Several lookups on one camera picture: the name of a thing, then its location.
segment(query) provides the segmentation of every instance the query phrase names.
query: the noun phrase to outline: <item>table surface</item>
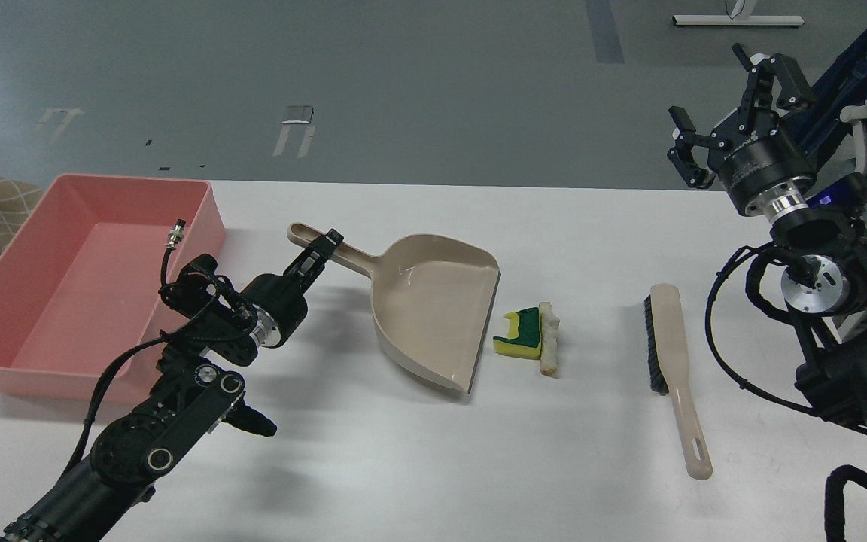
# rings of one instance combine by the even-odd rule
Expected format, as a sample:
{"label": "table surface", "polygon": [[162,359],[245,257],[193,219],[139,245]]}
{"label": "table surface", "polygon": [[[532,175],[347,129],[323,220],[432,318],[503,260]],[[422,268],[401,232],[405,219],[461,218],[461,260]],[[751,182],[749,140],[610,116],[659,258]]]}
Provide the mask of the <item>table surface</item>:
{"label": "table surface", "polygon": [[[473,392],[383,356],[369,282],[330,265],[290,342],[243,371],[278,435],[221,425],[106,540],[822,540],[826,476],[867,470],[866,437],[740,391],[713,362],[713,276],[768,240],[767,222],[737,216],[723,193],[217,181],[214,194],[221,272],[237,288],[293,260],[296,221],[371,254],[410,233],[490,251],[502,275]],[[643,299],[656,282],[681,290],[706,481],[688,477],[671,402],[648,388]],[[553,378],[489,345],[505,312],[540,301],[561,319]],[[794,333],[747,302],[741,276],[715,332],[736,370],[804,401]],[[127,410],[104,407],[100,425]],[[54,483],[84,411],[0,394],[0,532]],[[847,491],[847,537],[867,539],[861,490]]]}

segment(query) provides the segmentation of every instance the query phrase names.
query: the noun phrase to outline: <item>yellow sponge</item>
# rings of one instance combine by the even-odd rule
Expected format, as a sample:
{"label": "yellow sponge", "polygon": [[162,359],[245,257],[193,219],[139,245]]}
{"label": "yellow sponge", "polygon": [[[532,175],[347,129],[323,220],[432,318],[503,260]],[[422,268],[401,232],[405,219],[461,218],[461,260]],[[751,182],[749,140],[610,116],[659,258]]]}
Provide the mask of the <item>yellow sponge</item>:
{"label": "yellow sponge", "polygon": [[510,320],[508,336],[493,337],[494,350],[502,356],[540,359],[540,311],[536,306],[503,315]]}

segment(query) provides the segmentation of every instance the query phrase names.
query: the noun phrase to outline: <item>beige dustpan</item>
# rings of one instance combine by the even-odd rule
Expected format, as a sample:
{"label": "beige dustpan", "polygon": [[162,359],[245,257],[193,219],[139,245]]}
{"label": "beige dustpan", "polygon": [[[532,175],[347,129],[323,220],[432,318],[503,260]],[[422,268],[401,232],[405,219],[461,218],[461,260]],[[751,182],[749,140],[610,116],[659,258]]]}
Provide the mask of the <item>beige dustpan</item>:
{"label": "beige dustpan", "polygon": [[[290,241],[306,247],[319,231],[293,224]],[[370,279],[376,336],[410,373],[469,394],[493,295],[500,280],[487,251],[448,237],[403,237],[375,257],[346,242],[333,261]]]}

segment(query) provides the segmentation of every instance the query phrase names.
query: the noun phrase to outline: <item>pink plastic tray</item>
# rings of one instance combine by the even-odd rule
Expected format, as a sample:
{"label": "pink plastic tray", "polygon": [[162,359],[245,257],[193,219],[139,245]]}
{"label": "pink plastic tray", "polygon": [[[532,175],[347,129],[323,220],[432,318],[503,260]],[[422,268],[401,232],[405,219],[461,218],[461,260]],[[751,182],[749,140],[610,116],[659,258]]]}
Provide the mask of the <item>pink plastic tray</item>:
{"label": "pink plastic tray", "polygon": [[[0,391],[89,398],[124,350],[185,319],[159,301],[166,234],[187,222],[169,274],[219,256],[226,230],[205,181],[63,175],[0,257]],[[106,398],[135,403],[159,376],[162,346],[135,356]]]}

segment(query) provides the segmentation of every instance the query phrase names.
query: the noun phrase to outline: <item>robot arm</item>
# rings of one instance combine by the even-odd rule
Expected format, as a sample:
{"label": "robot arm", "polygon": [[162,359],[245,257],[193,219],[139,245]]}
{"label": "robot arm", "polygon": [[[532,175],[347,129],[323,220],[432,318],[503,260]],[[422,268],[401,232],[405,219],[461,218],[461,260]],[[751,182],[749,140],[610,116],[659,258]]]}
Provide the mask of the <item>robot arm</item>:
{"label": "robot arm", "polygon": [[[178,223],[169,234],[173,248],[181,230]],[[79,450],[73,453],[56,485],[4,529],[0,542],[97,541],[130,507],[149,501],[155,481],[172,471],[217,423],[274,435],[275,423],[245,404],[243,376],[202,355],[212,350],[248,366],[258,346],[282,346],[306,317],[303,293],[342,241],[343,236],[331,230],[304,249],[282,276],[260,275],[242,292],[214,274],[217,262],[209,254],[187,264],[160,295],[190,322],[179,332],[164,334],[166,347],[156,366],[162,376],[149,398],[110,423],[85,458],[79,460]],[[102,389],[100,382],[99,400]],[[93,403],[87,419],[99,405]]]}
{"label": "robot arm", "polygon": [[[751,264],[747,295],[767,316],[795,329],[805,360],[796,370],[796,388],[811,405],[802,412],[867,434],[867,328],[837,340],[823,322],[867,311],[867,229],[860,210],[867,182],[857,172],[840,181],[852,188],[857,206],[809,206],[804,194],[816,172],[773,109],[771,84],[774,78],[781,82],[774,107],[782,110],[810,106],[811,89],[794,59],[750,57],[740,45],[733,49],[749,73],[741,105],[710,136],[698,136],[688,114],[671,107],[678,130],[668,158],[689,187],[708,188],[718,178],[739,214],[768,219],[773,242]],[[708,148],[710,171],[694,161],[693,147]],[[785,309],[760,295],[761,278],[772,263],[785,268]],[[863,480],[853,471],[836,473],[832,487]]]}

